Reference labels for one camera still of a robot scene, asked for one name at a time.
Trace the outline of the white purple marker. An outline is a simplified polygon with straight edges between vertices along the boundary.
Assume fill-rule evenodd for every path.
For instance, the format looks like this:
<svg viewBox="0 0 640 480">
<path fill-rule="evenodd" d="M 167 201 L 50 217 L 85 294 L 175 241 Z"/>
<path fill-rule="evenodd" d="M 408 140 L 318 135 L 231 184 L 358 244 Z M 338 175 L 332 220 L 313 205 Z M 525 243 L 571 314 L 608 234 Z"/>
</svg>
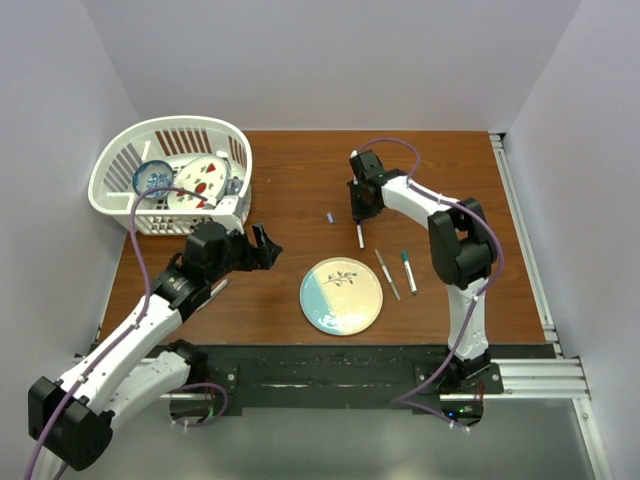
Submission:
<svg viewBox="0 0 640 480">
<path fill-rule="evenodd" d="M 362 226 L 361 226 L 361 224 L 359 222 L 356 223 L 356 232 L 357 232 L 357 239 L 358 239 L 359 249 L 364 250 L 365 243 L 364 243 L 364 238 L 363 238 L 363 230 L 362 230 Z"/>
</svg>

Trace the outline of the silver white pen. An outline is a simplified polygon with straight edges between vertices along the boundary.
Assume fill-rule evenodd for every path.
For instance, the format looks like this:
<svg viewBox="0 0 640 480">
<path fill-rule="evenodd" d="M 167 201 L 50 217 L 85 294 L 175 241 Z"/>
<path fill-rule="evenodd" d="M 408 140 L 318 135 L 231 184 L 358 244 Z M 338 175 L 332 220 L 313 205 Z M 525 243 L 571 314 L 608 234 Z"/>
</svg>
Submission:
<svg viewBox="0 0 640 480">
<path fill-rule="evenodd" d="M 205 300 L 198 308 L 197 311 L 205 308 L 216 296 L 218 296 L 229 284 L 229 280 L 227 278 L 221 280 L 219 283 L 215 285 L 215 287 L 211 290 L 210 296 L 207 300 Z"/>
</svg>

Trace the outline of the teal white marker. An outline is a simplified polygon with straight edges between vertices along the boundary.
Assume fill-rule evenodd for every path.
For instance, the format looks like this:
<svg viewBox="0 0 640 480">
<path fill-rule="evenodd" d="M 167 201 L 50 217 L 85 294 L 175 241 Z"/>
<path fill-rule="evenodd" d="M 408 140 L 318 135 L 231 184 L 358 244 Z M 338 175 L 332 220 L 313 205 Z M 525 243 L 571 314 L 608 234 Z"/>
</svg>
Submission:
<svg viewBox="0 0 640 480">
<path fill-rule="evenodd" d="M 415 278 L 414 278 L 414 274 L 413 274 L 413 270 L 410 264 L 410 260 L 409 260 L 409 255 L 408 252 L 406 250 L 403 250 L 401 252 L 401 258 L 402 258 L 402 262 L 403 262 L 403 266 L 405 269 L 405 273 L 407 276 L 407 281 L 408 281 L 408 285 L 411 291 L 412 295 L 417 295 L 418 294 L 418 288 L 417 288 L 417 284 L 415 282 Z"/>
</svg>

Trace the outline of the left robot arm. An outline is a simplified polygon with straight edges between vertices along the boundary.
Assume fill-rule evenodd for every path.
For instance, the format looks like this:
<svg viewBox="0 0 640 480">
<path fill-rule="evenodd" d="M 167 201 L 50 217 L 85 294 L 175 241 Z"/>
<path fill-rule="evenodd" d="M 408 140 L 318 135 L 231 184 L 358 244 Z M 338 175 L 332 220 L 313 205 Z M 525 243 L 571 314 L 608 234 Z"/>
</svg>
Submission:
<svg viewBox="0 0 640 480">
<path fill-rule="evenodd" d="M 217 282 L 234 271 L 269 270 L 282 253 L 262 224 L 227 230 L 211 222 L 186 238 L 129 316 L 91 354 L 57 380 L 40 377 L 27 393 L 28 433 L 36 445 L 24 476 L 31 478 L 41 451 L 63 469 L 82 471 L 106 450 L 115 430 L 156 397 L 196 392 L 207 380 L 206 356 L 176 342 L 150 365 L 141 360 L 212 298 Z"/>
</svg>

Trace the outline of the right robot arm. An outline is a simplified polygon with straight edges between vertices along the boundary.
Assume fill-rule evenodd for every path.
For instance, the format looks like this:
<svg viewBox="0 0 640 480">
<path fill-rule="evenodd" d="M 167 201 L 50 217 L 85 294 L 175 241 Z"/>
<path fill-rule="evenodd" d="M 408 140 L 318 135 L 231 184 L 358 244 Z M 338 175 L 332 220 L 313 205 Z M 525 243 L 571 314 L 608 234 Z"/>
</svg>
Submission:
<svg viewBox="0 0 640 480">
<path fill-rule="evenodd" d="M 490 364 L 485 298 L 498 277 L 493 264 L 504 265 L 502 246 L 482 206 L 473 198 L 461 201 L 429 190 L 401 170 L 386 170 L 372 150 L 353 151 L 349 163 L 353 219 L 360 222 L 391 209 L 424 227 L 433 269 L 447 287 L 450 332 L 445 359 L 410 393 L 444 378 L 452 390 L 469 392 Z"/>
</svg>

